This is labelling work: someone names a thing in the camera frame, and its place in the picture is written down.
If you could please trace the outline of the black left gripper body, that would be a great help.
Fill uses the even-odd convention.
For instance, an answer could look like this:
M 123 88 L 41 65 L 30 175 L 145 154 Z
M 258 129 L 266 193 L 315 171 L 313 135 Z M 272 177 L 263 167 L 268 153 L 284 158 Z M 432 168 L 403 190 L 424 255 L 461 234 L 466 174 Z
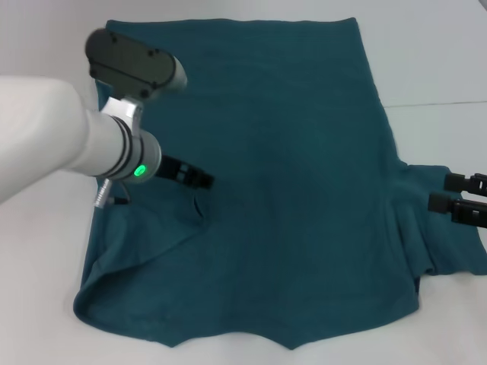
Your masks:
M 169 179 L 189 186 L 190 165 L 174 157 L 163 155 L 156 172 L 157 178 Z

